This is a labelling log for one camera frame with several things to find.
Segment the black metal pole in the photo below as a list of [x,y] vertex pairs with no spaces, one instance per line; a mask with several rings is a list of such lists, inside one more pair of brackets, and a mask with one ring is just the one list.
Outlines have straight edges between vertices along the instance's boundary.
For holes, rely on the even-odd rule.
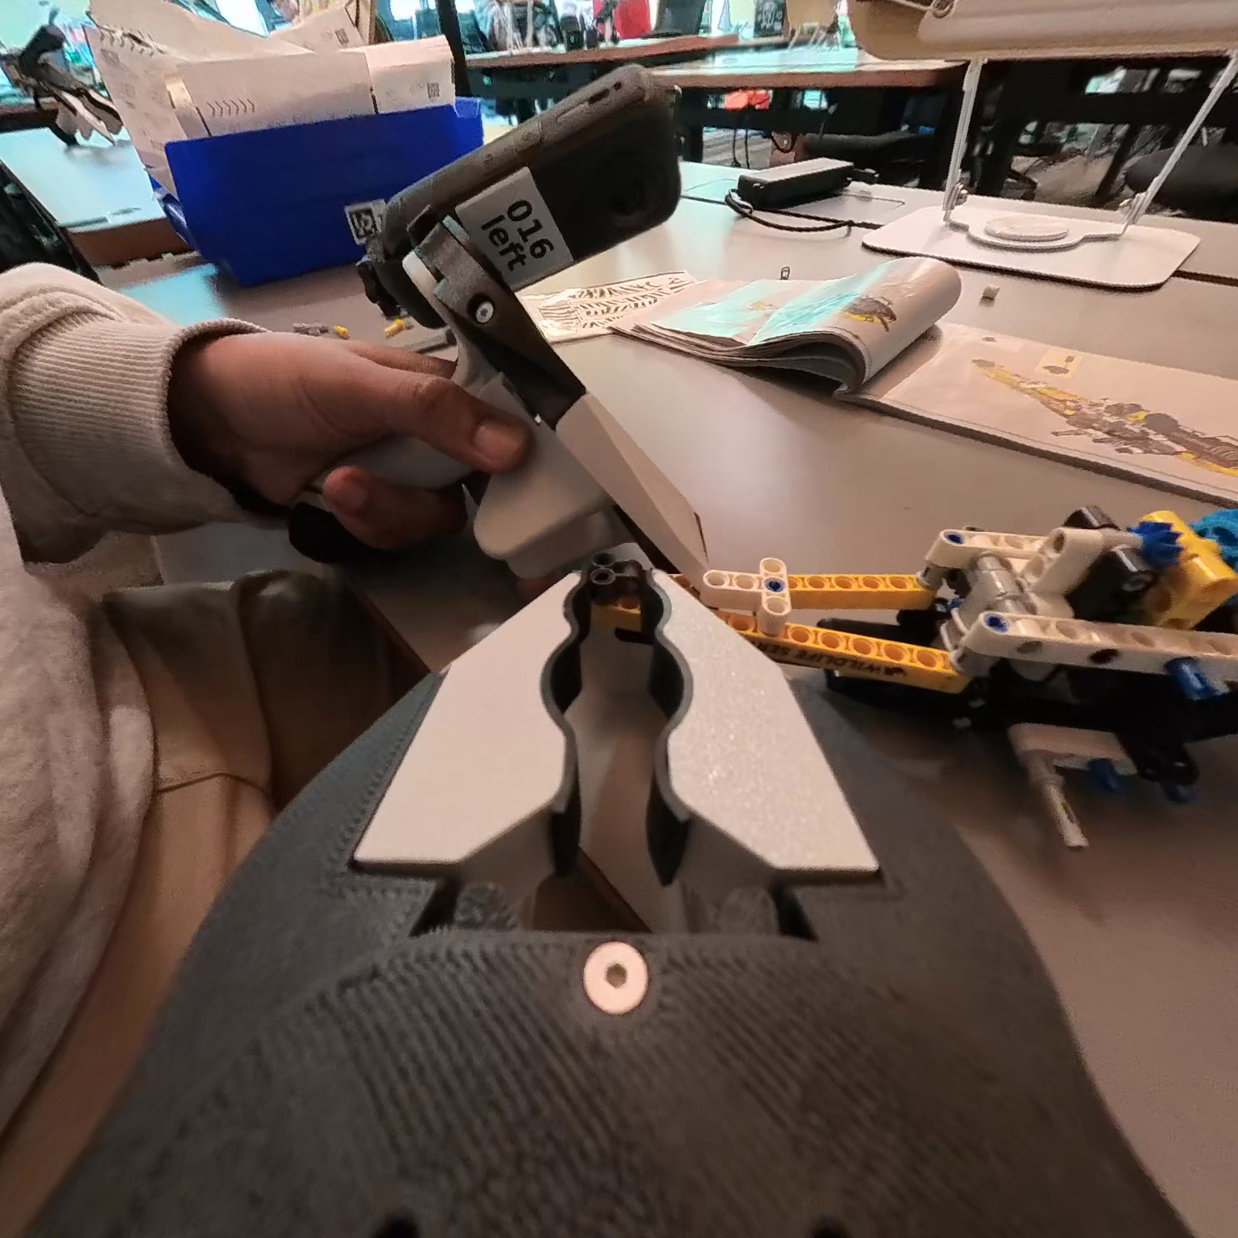
[[462,40],[462,28],[458,21],[457,2],[438,0],[434,2],[438,15],[442,38],[447,40],[447,49],[451,51],[451,68],[453,82],[457,86],[457,97],[471,99],[471,81],[470,69],[466,64],[466,43]]

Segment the person's beige pants leg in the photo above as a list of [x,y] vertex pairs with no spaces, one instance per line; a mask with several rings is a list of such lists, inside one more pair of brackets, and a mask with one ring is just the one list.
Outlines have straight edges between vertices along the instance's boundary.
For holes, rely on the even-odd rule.
[[209,908],[307,782],[425,670],[350,590],[261,573],[100,599],[153,726],[153,793],[100,966],[2,1128],[20,1235],[115,1104]]

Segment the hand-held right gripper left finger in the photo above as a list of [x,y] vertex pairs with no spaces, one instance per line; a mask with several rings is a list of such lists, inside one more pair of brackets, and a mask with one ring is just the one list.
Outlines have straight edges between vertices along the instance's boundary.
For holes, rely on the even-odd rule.
[[580,849],[578,743],[567,720],[591,627],[570,573],[442,674],[352,854],[373,873],[539,886]]

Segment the yellow white lego vehicle model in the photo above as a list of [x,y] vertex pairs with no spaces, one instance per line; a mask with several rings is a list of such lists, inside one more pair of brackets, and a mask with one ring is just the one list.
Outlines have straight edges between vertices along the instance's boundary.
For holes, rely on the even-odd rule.
[[1191,746],[1236,735],[1236,511],[1152,511],[1118,526],[1085,506],[1046,536],[943,530],[917,575],[673,575],[768,659],[828,688],[1007,737],[1068,849],[1087,849],[1066,772],[1171,802]]

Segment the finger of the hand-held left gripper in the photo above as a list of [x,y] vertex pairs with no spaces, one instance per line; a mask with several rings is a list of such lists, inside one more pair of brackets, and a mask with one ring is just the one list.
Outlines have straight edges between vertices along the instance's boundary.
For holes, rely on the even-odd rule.
[[691,504],[594,396],[581,396],[555,427],[533,426],[526,461],[490,480],[475,541],[518,578],[637,543],[693,584],[708,573]]

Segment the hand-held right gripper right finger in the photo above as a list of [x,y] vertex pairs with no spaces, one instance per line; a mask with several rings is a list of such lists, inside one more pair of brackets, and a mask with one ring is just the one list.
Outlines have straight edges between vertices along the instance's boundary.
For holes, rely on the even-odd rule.
[[781,670],[650,573],[650,862],[662,886],[824,886],[878,860]]

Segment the person's left hand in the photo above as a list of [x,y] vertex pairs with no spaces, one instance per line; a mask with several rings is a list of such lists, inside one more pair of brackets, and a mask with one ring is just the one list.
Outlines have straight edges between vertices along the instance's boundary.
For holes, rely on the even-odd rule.
[[529,452],[529,431],[451,373],[445,360],[283,332],[196,340],[171,366],[168,426],[182,461],[220,485],[291,508],[319,483],[361,545],[402,550],[457,534],[460,495],[397,487],[345,457],[401,437],[498,474]]

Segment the open lego instruction booklet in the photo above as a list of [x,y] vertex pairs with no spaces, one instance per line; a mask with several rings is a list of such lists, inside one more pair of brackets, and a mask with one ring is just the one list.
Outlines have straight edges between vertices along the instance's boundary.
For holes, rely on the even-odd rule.
[[1031,457],[1236,508],[1236,383],[947,323],[939,260],[826,282],[695,282],[621,319],[628,338],[820,381],[863,405]]

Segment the black white gadget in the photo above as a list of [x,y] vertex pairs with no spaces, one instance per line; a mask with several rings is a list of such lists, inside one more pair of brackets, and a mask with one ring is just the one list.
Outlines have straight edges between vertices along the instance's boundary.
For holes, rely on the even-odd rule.
[[93,137],[115,146],[123,122],[113,103],[71,68],[65,47],[65,34],[44,23],[22,47],[2,49],[2,71],[65,148]]

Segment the wooden background table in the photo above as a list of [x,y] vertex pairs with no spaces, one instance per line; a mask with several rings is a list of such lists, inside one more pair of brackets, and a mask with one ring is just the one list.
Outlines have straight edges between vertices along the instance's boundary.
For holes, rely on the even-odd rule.
[[682,159],[705,163],[706,133],[874,137],[906,125],[919,105],[936,127],[956,116],[964,66],[880,60],[861,51],[740,49],[650,69],[678,94]]

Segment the person's left forearm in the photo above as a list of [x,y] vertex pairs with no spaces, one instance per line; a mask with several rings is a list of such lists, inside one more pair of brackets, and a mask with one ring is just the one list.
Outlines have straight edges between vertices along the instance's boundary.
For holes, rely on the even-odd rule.
[[255,334],[216,319],[177,327],[44,263],[2,273],[2,495],[26,564],[69,564],[106,534],[257,522],[194,472],[168,426],[179,351]]

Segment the blue plastic bin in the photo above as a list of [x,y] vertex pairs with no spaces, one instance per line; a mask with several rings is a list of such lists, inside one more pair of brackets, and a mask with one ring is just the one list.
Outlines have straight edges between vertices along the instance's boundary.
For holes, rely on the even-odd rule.
[[481,103],[352,116],[166,146],[164,211],[242,288],[352,265],[386,202],[484,140]]

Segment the person's grey sweatshirt torso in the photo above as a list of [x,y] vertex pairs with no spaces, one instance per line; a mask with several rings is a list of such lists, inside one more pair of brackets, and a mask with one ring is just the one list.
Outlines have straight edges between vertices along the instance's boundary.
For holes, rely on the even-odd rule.
[[2,502],[2,1128],[100,966],[151,793],[125,646],[76,580],[28,571]]

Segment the black power adapter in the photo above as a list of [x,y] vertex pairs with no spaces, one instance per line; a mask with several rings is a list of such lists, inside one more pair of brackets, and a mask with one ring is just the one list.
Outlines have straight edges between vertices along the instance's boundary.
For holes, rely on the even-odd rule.
[[751,209],[783,211],[841,194],[857,172],[854,163],[828,157],[749,170],[738,178],[734,198]]

